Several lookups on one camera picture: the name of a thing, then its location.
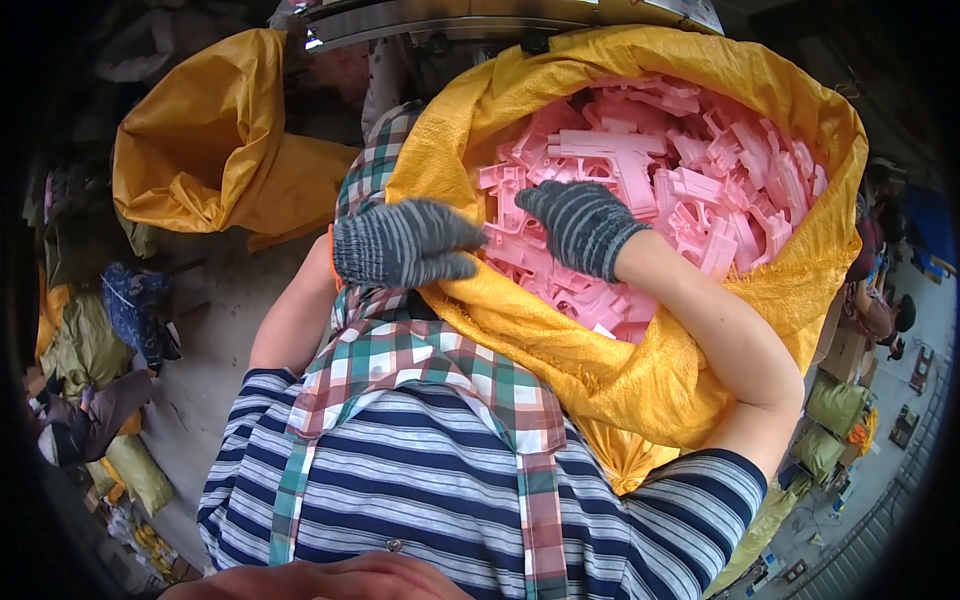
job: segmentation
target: plaid collar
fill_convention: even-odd
[[[422,106],[388,112],[357,157],[338,198],[340,216],[383,202],[383,187]],[[413,319],[406,291],[349,288],[332,310],[331,341],[307,369],[286,435],[293,449],[274,504],[270,564],[294,560],[300,508],[317,440],[379,394],[402,386],[450,388],[516,453],[526,598],[566,598],[566,561],[554,452],[565,446],[553,392],[510,359],[443,321]]]

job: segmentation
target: yellow woven sack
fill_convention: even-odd
[[[411,131],[387,202],[431,196],[484,221],[476,168],[496,162],[496,145],[519,138],[528,115],[591,81],[664,73],[725,94],[802,138],[827,169],[827,191],[777,259],[725,282],[777,331],[805,372],[860,249],[853,215],[867,139],[850,104],[766,48],[719,36],[610,27],[553,37],[550,49],[525,57],[514,47],[453,80]],[[728,394],[662,308],[635,346],[574,323],[482,263],[476,277],[420,291],[458,331],[553,387],[618,493],[635,488],[651,463],[675,457],[669,448],[698,447],[723,416]]]
[[[333,221],[359,152],[283,132],[286,34],[251,29],[178,64],[124,118],[113,201],[127,219],[190,233],[255,231],[255,252]]]

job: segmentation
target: storage pile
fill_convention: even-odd
[[[557,263],[516,207],[544,180],[596,181],[717,280],[772,261],[827,188],[800,139],[726,96],[668,76],[609,79],[537,111],[477,187],[496,197],[486,262],[579,324],[638,344],[657,304]]]

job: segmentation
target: gray knit glove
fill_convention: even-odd
[[[487,236],[449,207],[426,199],[380,204],[333,226],[333,268],[346,285],[414,288],[464,279]]]
[[[547,180],[516,195],[516,205],[546,229],[546,247],[570,269],[616,283],[613,262],[624,243],[650,228],[609,189],[594,182]]]

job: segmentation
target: striped shirt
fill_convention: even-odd
[[[284,428],[301,387],[286,370],[244,378],[198,514],[218,569],[268,563],[292,447]],[[617,497],[564,426],[556,459],[570,596],[699,599],[766,494],[760,471],[733,452],[701,450]],[[295,558],[333,563],[388,541],[474,598],[524,597],[516,456],[447,388],[382,394],[317,443]]]

